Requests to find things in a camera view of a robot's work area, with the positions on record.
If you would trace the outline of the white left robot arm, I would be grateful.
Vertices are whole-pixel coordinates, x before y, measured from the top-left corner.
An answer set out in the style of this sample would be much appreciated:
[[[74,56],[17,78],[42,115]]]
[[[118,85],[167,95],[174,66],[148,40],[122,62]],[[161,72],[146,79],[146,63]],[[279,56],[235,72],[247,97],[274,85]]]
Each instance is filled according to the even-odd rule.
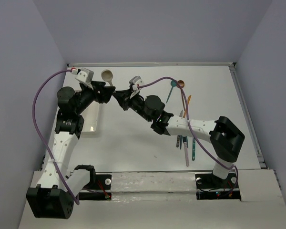
[[[29,188],[26,194],[36,218],[68,219],[74,204],[79,203],[81,190],[96,183],[94,166],[76,166],[71,175],[68,166],[83,129],[82,112],[92,102],[109,102],[115,87],[97,81],[81,83],[80,87],[78,92],[69,86],[57,92],[59,110],[53,147],[48,149],[50,158],[36,187]]]

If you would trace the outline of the teal plastic spoon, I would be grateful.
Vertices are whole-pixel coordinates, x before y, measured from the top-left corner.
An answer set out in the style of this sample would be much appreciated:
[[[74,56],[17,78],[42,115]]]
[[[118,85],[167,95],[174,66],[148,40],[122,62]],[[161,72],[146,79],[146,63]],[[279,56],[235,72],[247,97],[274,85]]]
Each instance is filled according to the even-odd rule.
[[[168,96],[167,96],[166,103],[168,103],[168,101],[169,101],[169,99],[170,99],[170,96],[171,96],[171,94],[172,94],[173,89],[174,89],[175,87],[177,87],[177,82],[174,81],[174,80],[171,80],[170,86],[171,86],[171,89],[170,89],[169,94],[168,94]]]

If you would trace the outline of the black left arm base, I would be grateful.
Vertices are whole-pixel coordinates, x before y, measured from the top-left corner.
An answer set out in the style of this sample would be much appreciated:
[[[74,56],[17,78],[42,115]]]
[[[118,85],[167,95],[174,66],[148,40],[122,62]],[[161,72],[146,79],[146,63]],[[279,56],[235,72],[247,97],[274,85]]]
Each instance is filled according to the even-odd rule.
[[[96,174],[94,166],[78,165],[67,178],[67,185],[78,200],[112,199],[111,174]]]

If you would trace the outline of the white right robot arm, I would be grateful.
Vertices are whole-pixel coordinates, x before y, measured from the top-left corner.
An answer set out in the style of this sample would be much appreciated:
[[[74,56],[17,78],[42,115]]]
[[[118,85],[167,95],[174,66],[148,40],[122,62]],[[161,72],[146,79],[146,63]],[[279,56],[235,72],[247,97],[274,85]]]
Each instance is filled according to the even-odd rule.
[[[196,141],[204,140],[212,144],[216,156],[215,166],[210,175],[210,182],[221,187],[227,182],[229,172],[237,161],[245,135],[225,116],[214,121],[187,120],[186,118],[168,113],[165,105],[156,95],[143,98],[128,90],[116,91],[114,98],[123,110],[132,109],[143,119],[151,123],[159,135],[191,136]]]

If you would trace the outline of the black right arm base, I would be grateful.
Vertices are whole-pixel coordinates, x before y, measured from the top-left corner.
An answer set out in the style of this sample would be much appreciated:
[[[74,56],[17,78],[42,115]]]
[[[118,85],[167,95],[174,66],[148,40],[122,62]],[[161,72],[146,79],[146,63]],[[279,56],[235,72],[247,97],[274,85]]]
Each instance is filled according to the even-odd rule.
[[[226,179],[220,179],[212,173],[195,175],[197,200],[241,200],[236,174],[230,173]]]

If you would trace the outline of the copper metal spoon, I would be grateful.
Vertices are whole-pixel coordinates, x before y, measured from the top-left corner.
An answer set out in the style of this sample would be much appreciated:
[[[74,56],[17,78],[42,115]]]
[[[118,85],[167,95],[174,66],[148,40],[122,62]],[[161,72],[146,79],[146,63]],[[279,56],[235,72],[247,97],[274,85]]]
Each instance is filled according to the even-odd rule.
[[[183,96],[183,93],[182,93],[182,89],[184,88],[184,86],[185,86],[184,81],[182,81],[182,80],[178,80],[178,81],[177,81],[177,87],[178,87],[178,88],[180,89],[180,91],[181,91],[181,98],[182,98],[183,109],[184,109],[184,111],[186,111],[184,96]]]

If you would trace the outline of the beige plastic spoon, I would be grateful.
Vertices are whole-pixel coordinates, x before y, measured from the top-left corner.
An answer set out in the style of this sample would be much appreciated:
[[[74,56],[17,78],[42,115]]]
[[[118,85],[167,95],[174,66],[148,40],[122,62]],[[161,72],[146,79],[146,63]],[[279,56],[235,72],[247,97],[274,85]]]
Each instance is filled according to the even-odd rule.
[[[113,86],[112,79],[113,73],[110,70],[104,70],[101,72],[101,78],[109,84],[109,86]]]

